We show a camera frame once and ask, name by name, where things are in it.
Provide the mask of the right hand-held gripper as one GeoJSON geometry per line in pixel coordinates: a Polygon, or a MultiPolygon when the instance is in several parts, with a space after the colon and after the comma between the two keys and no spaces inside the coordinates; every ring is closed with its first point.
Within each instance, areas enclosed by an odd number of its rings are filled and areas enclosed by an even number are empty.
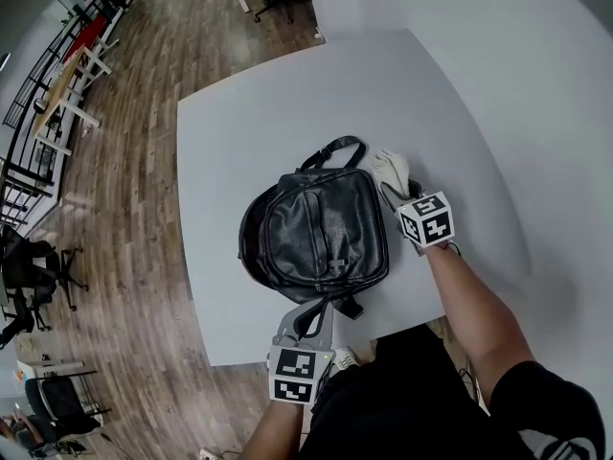
{"type": "Polygon", "coordinates": [[[435,245],[447,245],[455,237],[454,219],[451,206],[445,194],[438,191],[423,196],[422,185],[408,179],[408,202],[403,193],[388,183],[381,183],[380,194],[392,212],[396,212],[400,231],[421,253],[435,245]]]}

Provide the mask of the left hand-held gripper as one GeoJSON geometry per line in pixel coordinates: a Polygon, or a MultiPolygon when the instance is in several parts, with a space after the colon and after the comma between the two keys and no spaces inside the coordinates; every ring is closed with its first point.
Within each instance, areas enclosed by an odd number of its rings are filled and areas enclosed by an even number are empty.
{"type": "Polygon", "coordinates": [[[272,344],[268,354],[269,395],[272,401],[314,405],[331,374],[335,352],[331,350],[333,305],[325,303],[317,315],[310,301],[288,312],[279,336],[291,337],[288,345],[272,344]],[[305,347],[298,345],[306,339],[305,347]]]}

